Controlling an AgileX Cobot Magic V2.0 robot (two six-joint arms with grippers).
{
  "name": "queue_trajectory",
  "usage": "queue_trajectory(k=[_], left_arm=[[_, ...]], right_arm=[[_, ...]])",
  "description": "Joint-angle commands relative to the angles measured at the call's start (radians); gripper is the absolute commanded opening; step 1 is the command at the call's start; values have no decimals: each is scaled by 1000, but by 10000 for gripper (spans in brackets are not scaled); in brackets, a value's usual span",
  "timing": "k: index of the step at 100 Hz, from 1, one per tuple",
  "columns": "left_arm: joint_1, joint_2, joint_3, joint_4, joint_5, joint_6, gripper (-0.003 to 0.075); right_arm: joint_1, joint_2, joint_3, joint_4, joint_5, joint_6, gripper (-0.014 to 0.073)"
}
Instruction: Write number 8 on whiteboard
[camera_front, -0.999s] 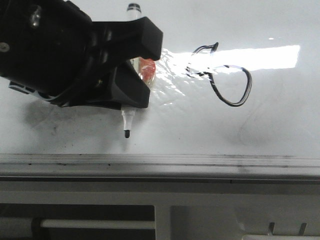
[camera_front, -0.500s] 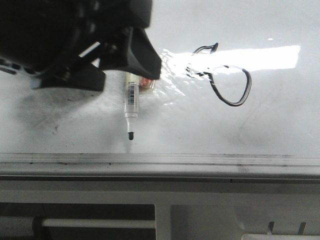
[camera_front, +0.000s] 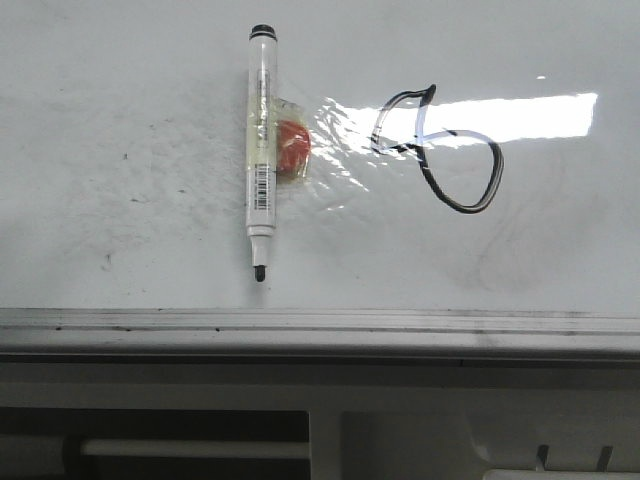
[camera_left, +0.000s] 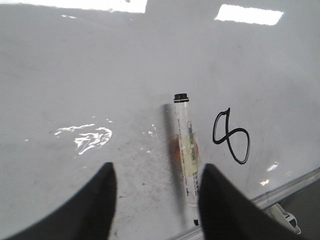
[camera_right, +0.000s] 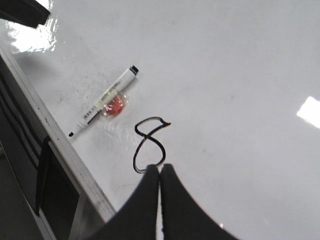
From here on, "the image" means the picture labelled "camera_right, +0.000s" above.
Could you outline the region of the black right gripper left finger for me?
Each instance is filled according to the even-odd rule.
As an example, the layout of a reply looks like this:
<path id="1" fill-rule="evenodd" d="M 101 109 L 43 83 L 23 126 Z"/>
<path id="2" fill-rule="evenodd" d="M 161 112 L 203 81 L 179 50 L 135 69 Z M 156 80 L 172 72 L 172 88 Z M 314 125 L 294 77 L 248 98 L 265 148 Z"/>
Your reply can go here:
<path id="1" fill-rule="evenodd" d="M 156 239 L 159 171 L 149 165 L 138 186 L 122 208 L 89 240 Z"/>

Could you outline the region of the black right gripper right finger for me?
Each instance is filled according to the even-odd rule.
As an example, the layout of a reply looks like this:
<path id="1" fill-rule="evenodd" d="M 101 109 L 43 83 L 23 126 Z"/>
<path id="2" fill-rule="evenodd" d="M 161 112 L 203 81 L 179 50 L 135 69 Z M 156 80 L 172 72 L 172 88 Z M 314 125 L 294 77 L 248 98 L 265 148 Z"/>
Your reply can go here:
<path id="1" fill-rule="evenodd" d="M 165 240 L 235 240 L 196 203 L 173 165 L 160 172 L 161 213 Z"/>

